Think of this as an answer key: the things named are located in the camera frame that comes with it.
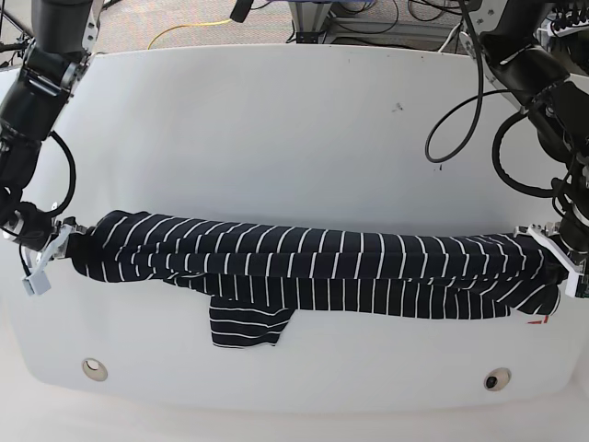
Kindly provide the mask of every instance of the navy and white striped shirt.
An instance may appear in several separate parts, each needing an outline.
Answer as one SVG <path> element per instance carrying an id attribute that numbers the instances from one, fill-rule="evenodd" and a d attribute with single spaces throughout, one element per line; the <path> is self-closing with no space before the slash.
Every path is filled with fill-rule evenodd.
<path id="1" fill-rule="evenodd" d="M 296 309 L 429 320 L 552 314 L 562 271 L 528 237 L 414 237 L 112 212 L 79 239 L 78 272 L 211 296 L 213 342 L 276 344 Z"/>

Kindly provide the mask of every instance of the folded shirt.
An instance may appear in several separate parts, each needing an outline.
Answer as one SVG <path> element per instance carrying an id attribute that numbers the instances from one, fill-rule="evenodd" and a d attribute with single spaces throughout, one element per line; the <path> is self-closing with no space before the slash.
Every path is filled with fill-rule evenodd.
<path id="1" fill-rule="evenodd" d="M 532 238 L 416 237 L 111 212 L 79 238 L 75 269 L 162 280 L 211 297 L 213 343 L 277 344 L 296 309 L 427 320 L 551 315 L 565 274 Z"/>

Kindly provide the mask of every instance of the yellow cable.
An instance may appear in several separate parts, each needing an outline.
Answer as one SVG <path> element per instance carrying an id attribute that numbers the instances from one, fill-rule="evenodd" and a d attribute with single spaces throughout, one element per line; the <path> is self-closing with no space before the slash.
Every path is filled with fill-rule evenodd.
<path id="1" fill-rule="evenodd" d="M 231 21 L 231 18 L 228 18 L 227 20 L 213 21 L 211 23 L 189 23 L 186 25 L 173 26 L 172 28 L 166 29 L 163 32 L 160 32 L 159 34 L 157 34 L 154 37 L 154 39 L 151 40 L 151 42 L 149 43 L 149 46 L 147 46 L 147 49 L 151 49 L 151 47 L 153 46 L 153 44 L 156 42 L 157 39 L 159 39 L 165 33 L 170 32 L 171 30 L 179 29 L 179 28 L 199 28 L 200 26 L 218 26 L 218 25 L 224 25 L 226 23 L 229 23 L 230 21 Z"/>

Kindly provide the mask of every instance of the black wire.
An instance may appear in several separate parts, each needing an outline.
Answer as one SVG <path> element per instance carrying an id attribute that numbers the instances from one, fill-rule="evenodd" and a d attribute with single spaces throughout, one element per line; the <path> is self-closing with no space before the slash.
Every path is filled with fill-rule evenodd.
<path id="1" fill-rule="evenodd" d="M 363 39 L 358 39 L 356 37 L 338 37 L 337 39 L 335 39 L 333 41 L 333 43 L 335 43 L 337 40 L 352 40 L 352 41 L 358 41 L 359 43 L 363 43 L 363 44 L 368 44 L 370 46 L 376 46 L 378 48 L 400 48 L 400 49 L 411 49 L 413 51 L 418 51 L 418 49 L 415 48 L 411 48 L 410 46 L 407 46 L 405 44 L 384 44 L 384 43 L 374 43 L 372 41 L 367 41 L 367 40 L 363 40 Z"/>
<path id="2" fill-rule="evenodd" d="M 5 7 L 6 7 L 6 0 L 2 0 L 2 11 L 0 11 L 0 40 L 2 40 L 2 23 L 4 22 Z"/>
<path id="3" fill-rule="evenodd" d="M 22 256 L 22 244 L 18 244 L 18 256 L 20 257 L 20 263 L 22 264 L 22 270 L 25 271 L 26 276 L 30 276 L 30 270 Z"/>
<path id="4" fill-rule="evenodd" d="M 260 9 L 263 9 L 263 8 L 264 8 L 264 7 L 266 7 L 267 5 L 270 5 L 271 3 L 273 3 L 273 2 L 267 2 L 267 3 L 263 4 L 262 6 L 258 6 L 258 7 L 252 7 L 252 8 L 250 9 L 250 11 L 258 11 L 258 10 L 260 10 Z"/>
<path id="5" fill-rule="evenodd" d="M 393 29 L 395 27 L 395 25 L 397 25 L 397 23 L 398 23 L 398 5 L 397 5 L 397 0 L 393 0 L 393 5 L 395 6 L 395 10 L 397 11 L 397 14 L 395 16 L 395 21 L 388 28 L 383 29 L 383 30 L 379 30 L 378 32 L 361 32 L 360 30 L 355 30 L 355 29 L 347 28 L 347 27 L 343 26 L 341 23 L 337 23 L 336 22 L 335 24 L 337 26 L 339 26 L 340 28 L 346 29 L 349 32 L 353 32 L 354 34 L 364 34 L 364 35 L 384 34 L 385 32 L 389 32 L 391 29 Z"/>
<path id="6" fill-rule="evenodd" d="M 350 15 L 350 16 L 356 16 L 356 15 L 362 13 L 362 12 L 369 11 L 370 9 L 372 9 L 373 7 L 375 7 L 376 1 L 377 0 L 374 0 L 372 2 L 365 2 L 362 5 L 362 7 L 360 9 L 357 9 L 357 10 L 355 10 L 355 9 L 348 9 L 346 6 L 343 5 L 343 3 L 339 3 L 339 5 L 340 5 L 340 8 L 341 9 L 343 9 L 345 12 L 348 13 L 348 15 Z"/>
<path id="7" fill-rule="evenodd" d="M 75 191 L 75 161 L 74 156 L 72 155 L 72 151 L 69 149 L 65 141 L 61 136 L 59 136 L 54 131 L 49 133 L 49 136 L 55 140 L 55 143 L 59 145 L 59 147 L 63 150 L 65 157 L 67 158 L 67 164 L 70 169 L 70 181 L 69 186 L 67 188 L 67 194 L 65 195 L 64 201 L 57 206 L 57 208 L 51 210 L 47 213 L 47 216 L 54 218 L 57 215 L 60 215 L 64 212 L 68 205 L 72 202 L 72 198 L 74 198 L 74 191 Z"/>
<path id="8" fill-rule="evenodd" d="M 553 189 L 540 189 L 538 187 L 522 184 L 521 182 L 518 182 L 510 177 L 501 165 L 500 151 L 503 137 L 505 134 L 507 134 L 507 131 L 514 127 L 514 125 L 516 125 L 518 122 L 524 120 L 526 117 L 527 115 L 525 113 L 516 112 L 514 115 L 505 120 L 497 130 L 497 134 L 495 134 L 495 138 L 493 139 L 493 148 L 491 153 L 493 167 L 495 168 L 499 178 L 501 178 L 505 184 L 515 191 L 528 196 L 535 196 L 536 198 L 552 198 L 554 196 Z"/>
<path id="9" fill-rule="evenodd" d="M 443 14 L 445 14 L 445 11 L 442 9 L 438 9 L 438 13 L 437 15 L 431 17 L 431 18 L 421 18 L 418 17 L 417 14 L 415 14 L 415 10 L 413 9 L 413 5 L 415 5 L 414 2 L 412 2 L 411 0 L 407 0 L 407 10 L 409 11 L 409 14 L 415 18 L 417 21 L 435 21 L 438 18 L 440 18 Z"/>
<path id="10" fill-rule="evenodd" d="M 470 128 L 468 129 L 467 135 L 464 137 L 462 142 L 458 145 L 458 147 L 456 149 L 454 149 L 448 155 L 445 155 L 440 158 L 434 158 L 430 155 L 430 143 L 432 142 L 432 138 L 433 138 L 433 135 L 435 134 L 435 131 L 440 126 L 440 122 L 438 122 L 433 127 L 433 129 L 427 135 L 427 139 L 425 140 L 425 157 L 428 159 L 428 161 L 430 161 L 432 163 L 444 163 L 445 161 L 452 159 L 453 157 L 458 155 L 462 151 L 462 149 L 464 149 L 466 147 L 466 145 L 470 141 L 470 138 L 472 138 L 472 135 L 475 133 L 475 130 L 477 129 L 477 124 L 479 124 L 480 112 L 482 110 L 482 99 L 484 97 L 484 95 L 483 95 L 484 79 L 483 79 L 482 54 L 481 54 L 479 39 L 477 37 L 477 33 L 475 32 L 474 26 L 472 24 L 472 20 L 470 19 L 470 15 L 468 14 L 467 6 L 464 3 L 465 0 L 457 0 L 457 1 L 460 4 L 460 8 L 462 9 L 464 21 L 467 24 L 468 34 L 470 35 L 470 38 L 472 39 L 472 46 L 474 48 L 475 59 L 477 61 L 477 75 L 478 75 L 478 81 L 479 81 L 479 90 L 477 92 L 477 108 L 475 109 L 475 114 L 472 118 L 472 123 L 470 124 Z"/>
<path id="11" fill-rule="evenodd" d="M 440 5 L 436 5 L 434 3 L 430 3 L 427 0 L 409 0 L 409 1 L 411 3 L 416 3 L 418 5 L 430 6 L 434 9 L 438 9 L 439 11 L 444 11 L 446 14 L 451 14 L 453 16 L 461 16 L 462 15 L 460 12 L 457 12 L 457 10 L 460 8 L 460 6 L 440 6 Z"/>

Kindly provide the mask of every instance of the white tabletop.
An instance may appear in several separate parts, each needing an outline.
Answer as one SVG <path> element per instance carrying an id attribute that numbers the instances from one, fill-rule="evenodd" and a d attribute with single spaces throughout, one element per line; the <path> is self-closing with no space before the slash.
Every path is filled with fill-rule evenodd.
<path id="1" fill-rule="evenodd" d="M 0 75 L 0 92 L 12 75 Z M 577 78 L 589 88 L 586 78 Z M 555 220 L 549 202 L 504 186 L 491 139 L 514 109 L 485 101 L 467 149 L 440 166 L 423 141 L 476 90 L 468 58 L 358 47 L 219 47 L 99 57 L 57 131 L 78 167 L 66 215 L 147 210 L 226 221 L 422 235 L 509 231 Z M 433 142 L 462 139 L 472 109 Z M 548 185 L 565 169 L 529 123 L 505 137 L 519 180 Z M 65 193 L 59 149 L 43 147 L 26 192 L 49 208 Z M 26 297 L 17 252 L 0 245 L 3 295 L 29 371 L 38 379 L 146 401 L 241 411 L 383 412 L 495 403 L 562 389 L 589 321 L 589 303 L 562 302 L 542 325 L 522 315 L 424 321 L 297 311 L 276 347 L 211 344 L 207 297 L 158 282 L 104 285 L 53 262 L 53 289 Z M 86 357 L 106 382 L 86 378 Z M 494 368 L 514 373 L 489 393 Z"/>

